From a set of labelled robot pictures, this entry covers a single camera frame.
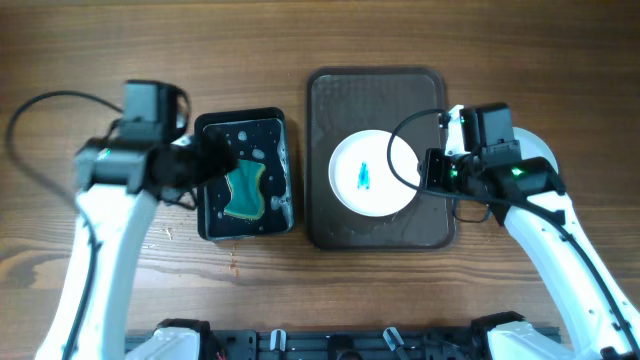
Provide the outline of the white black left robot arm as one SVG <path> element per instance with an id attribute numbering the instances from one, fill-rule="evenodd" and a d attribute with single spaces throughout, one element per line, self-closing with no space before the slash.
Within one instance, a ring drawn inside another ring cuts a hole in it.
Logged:
<path id="1" fill-rule="evenodd" d="M 189 145 L 92 138 L 76 155 L 72 254 L 39 359 L 122 359 L 137 263 L 160 202 L 236 167 L 223 135 Z"/>

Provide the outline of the white plate stain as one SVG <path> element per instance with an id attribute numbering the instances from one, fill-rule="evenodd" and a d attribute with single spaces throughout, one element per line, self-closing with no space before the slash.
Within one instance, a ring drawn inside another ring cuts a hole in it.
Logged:
<path id="1" fill-rule="evenodd" d="M 352 212 L 384 217 L 404 209 L 417 194 L 419 160 L 402 138 L 383 130 L 351 134 L 334 149 L 328 179 L 336 198 Z"/>

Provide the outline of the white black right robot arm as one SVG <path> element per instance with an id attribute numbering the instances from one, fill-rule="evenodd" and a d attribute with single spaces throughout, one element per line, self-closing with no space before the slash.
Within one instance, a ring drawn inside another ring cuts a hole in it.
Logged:
<path id="1" fill-rule="evenodd" d="M 553 299 L 572 346 L 544 338 L 524 318 L 482 319 L 481 350 L 490 359 L 636 359 L 639 312 L 581 227 L 558 172 L 544 157 L 507 146 L 448 153 L 429 149 L 420 192 L 489 207 L 522 247 Z"/>

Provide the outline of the white plate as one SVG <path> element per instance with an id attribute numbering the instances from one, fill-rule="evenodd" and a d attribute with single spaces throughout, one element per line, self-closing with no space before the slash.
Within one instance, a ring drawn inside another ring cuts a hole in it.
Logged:
<path id="1" fill-rule="evenodd" d="M 537 135 L 523 128 L 514 127 L 514 138 L 519 142 L 523 160 L 543 157 L 559 172 L 558 162 L 551 148 Z"/>

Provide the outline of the green yellow sponge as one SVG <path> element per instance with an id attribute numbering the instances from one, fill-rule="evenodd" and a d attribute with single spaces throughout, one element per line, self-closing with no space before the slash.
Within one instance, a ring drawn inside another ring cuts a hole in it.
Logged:
<path id="1" fill-rule="evenodd" d="M 224 208 L 224 214 L 254 221 L 262 217 L 265 211 L 264 196 L 260 190 L 264 164 L 240 159 L 237 167 L 225 178 L 230 192 L 230 200 Z"/>

